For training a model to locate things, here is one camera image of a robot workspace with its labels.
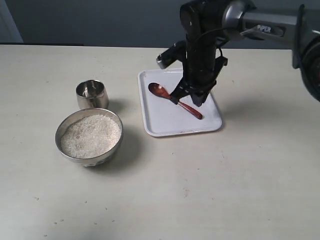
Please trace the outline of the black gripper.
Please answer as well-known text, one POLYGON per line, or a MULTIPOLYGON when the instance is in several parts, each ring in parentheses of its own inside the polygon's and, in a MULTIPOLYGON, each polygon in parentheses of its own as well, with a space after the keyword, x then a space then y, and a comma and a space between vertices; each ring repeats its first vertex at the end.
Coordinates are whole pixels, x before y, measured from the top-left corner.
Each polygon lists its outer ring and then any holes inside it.
POLYGON ((206 102, 222 68, 228 65, 219 41, 215 32, 186 34, 186 80, 182 78, 171 92, 172 103, 177 105, 189 95, 197 107, 206 102))

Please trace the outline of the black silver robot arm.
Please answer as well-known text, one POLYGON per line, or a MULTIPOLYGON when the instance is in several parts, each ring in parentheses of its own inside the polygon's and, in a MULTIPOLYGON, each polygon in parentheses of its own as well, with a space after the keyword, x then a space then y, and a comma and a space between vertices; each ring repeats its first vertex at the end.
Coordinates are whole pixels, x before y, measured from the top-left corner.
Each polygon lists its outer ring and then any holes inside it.
POLYGON ((171 93, 177 103, 190 96, 201 106, 227 64, 216 50, 229 41, 251 39, 285 44, 292 67, 310 95, 320 98, 320 20, 301 5, 296 11, 258 9, 250 0, 193 0, 179 10, 185 30, 183 77, 171 93))

